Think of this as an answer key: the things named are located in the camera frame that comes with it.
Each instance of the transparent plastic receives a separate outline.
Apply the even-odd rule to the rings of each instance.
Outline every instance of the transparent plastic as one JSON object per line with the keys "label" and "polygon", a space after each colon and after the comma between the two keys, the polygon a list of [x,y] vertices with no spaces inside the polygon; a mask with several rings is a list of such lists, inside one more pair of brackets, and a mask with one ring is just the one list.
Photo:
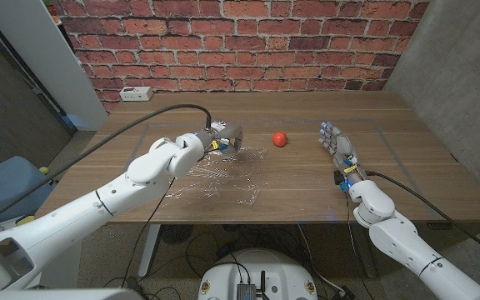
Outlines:
{"label": "transparent plastic", "polygon": [[243,147],[229,155],[210,152],[175,182],[180,188],[166,197],[252,206],[264,185],[265,153],[263,147]]}

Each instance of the brick wall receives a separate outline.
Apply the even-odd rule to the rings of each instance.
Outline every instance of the brick wall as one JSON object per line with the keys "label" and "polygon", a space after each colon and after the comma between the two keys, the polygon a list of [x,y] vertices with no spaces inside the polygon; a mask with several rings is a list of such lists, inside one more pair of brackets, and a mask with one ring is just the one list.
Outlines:
{"label": "brick wall", "polygon": [[380,90],[428,3],[58,0],[106,109],[162,91]]}

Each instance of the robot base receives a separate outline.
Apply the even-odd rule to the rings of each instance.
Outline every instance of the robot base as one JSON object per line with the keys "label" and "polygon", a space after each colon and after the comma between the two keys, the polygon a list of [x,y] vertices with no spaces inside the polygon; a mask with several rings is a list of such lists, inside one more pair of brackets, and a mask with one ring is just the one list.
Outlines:
{"label": "robot base", "polygon": [[[268,299],[318,300],[313,277],[302,265],[290,257],[280,252],[261,248],[244,249],[233,255],[238,263],[241,263],[249,271],[251,284],[255,285],[257,290],[261,288],[261,273],[265,272],[264,292]],[[217,266],[212,267],[203,275],[199,286],[198,300],[255,300],[249,296],[238,299],[237,289],[240,283],[240,273],[231,255],[220,259],[216,264]],[[244,283],[240,287],[247,288],[248,275],[242,267],[240,267],[240,272]],[[259,297],[261,297],[260,292],[257,292],[257,298]]]}

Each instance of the power outlet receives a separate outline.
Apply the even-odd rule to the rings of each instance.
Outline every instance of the power outlet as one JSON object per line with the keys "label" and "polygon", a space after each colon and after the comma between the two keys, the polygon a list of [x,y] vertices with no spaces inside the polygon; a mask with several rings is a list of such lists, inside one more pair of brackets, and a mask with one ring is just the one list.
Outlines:
{"label": "power outlet", "polygon": [[152,95],[150,87],[124,87],[120,92],[123,101],[148,101]]}

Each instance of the robotic arm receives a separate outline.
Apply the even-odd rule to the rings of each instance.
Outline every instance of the robotic arm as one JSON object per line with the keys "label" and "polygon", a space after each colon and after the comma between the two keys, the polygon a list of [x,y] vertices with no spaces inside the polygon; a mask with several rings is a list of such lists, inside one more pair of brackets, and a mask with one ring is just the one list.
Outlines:
{"label": "robotic arm", "polygon": [[480,285],[423,241],[414,224],[395,209],[393,200],[368,179],[348,137],[329,122],[322,123],[320,133],[320,143],[337,166],[335,183],[359,203],[353,215],[369,228],[375,247],[416,274],[439,299],[479,298]]}
{"label": "robotic arm", "polygon": [[167,193],[168,173],[186,175],[207,151],[233,153],[242,138],[241,127],[225,122],[183,134],[175,142],[161,138],[110,183],[38,220],[0,232],[0,290],[24,289],[60,253],[114,216]]}

